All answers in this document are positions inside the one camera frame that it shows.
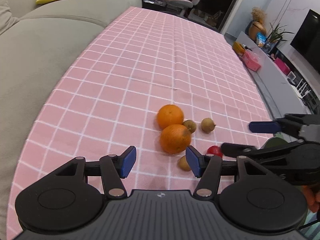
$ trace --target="tomato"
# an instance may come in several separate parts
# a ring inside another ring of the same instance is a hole
[[[223,157],[220,147],[216,145],[209,147],[207,150],[207,154],[214,154],[221,158]]]

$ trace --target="gray sofa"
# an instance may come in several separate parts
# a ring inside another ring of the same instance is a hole
[[[0,239],[24,141],[61,76],[86,46],[141,0],[7,0],[19,21],[0,34]]]

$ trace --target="checkered tablecloth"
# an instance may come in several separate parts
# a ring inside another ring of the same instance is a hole
[[[262,146],[248,122],[269,120],[243,64],[224,37],[187,20],[129,8],[110,24],[68,69],[36,119],[23,148],[8,206],[7,238],[21,231],[17,194],[74,158],[96,161],[137,148],[137,161],[123,183],[139,189],[190,189],[198,182],[159,146],[157,111],[179,106],[198,124],[211,117],[214,132],[198,129],[192,145],[204,154],[222,142]],[[219,191],[233,181],[222,178]],[[102,191],[100,178],[89,183]]]

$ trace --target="orange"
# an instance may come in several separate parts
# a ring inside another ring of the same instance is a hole
[[[171,124],[182,124],[183,119],[182,110],[175,105],[165,105],[160,108],[157,114],[157,122],[162,130]]]
[[[172,124],[164,128],[160,135],[160,145],[169,154],[184,151],[191,142],[191,133],[182,124]]]

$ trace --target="metal screw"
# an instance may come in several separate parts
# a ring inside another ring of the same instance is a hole
[[[209,197],[212,194],[212,191],[207,188],[201,188],[197,190],[197,195],[200,197]]]
[[[113,196],[113,197],[120,197],[124,194],[124,190],[120,189],[120,188],[113,188],[111,190],[109,190],[109,195]]]

